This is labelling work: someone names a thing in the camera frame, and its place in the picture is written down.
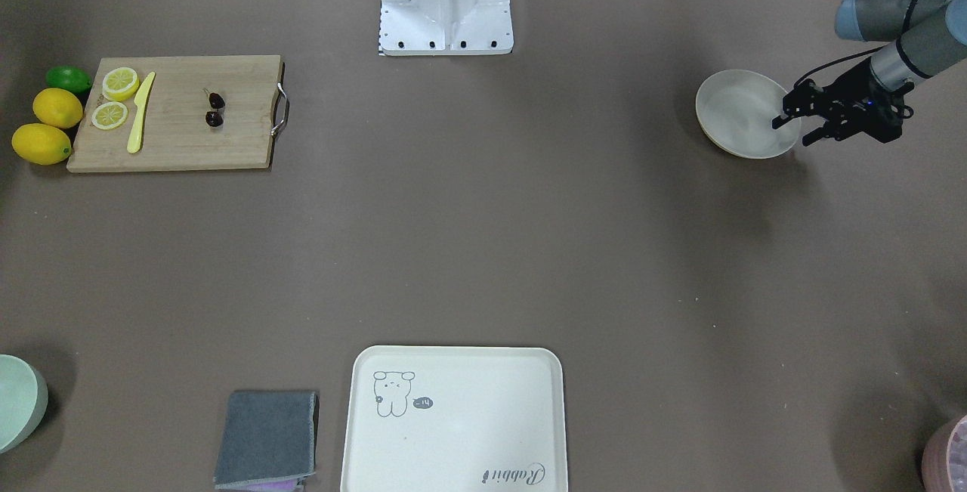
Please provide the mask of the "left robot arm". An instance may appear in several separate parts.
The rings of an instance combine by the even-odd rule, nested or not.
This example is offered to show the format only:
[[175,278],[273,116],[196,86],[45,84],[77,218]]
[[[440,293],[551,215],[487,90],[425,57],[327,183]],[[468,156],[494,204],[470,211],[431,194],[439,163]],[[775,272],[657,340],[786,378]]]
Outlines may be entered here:
[[900,138],[913,115],[908,93],[964,61],[966,0],[842,0],[835,31],[839,38],[877,42],[857,54],[857,64],[828,85],[804,74],[783,97],[771,127],[818,116],[822,126],[802,138],[805,147],[864,133],[880,143]]

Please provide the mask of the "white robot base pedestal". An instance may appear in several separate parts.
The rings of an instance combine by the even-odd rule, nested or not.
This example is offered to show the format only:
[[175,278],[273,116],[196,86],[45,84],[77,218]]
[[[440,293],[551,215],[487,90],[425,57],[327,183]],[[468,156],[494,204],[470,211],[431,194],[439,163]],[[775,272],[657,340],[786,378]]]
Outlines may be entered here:
[[384,56],[483,56],[514,50],[511,0],[381,0]]

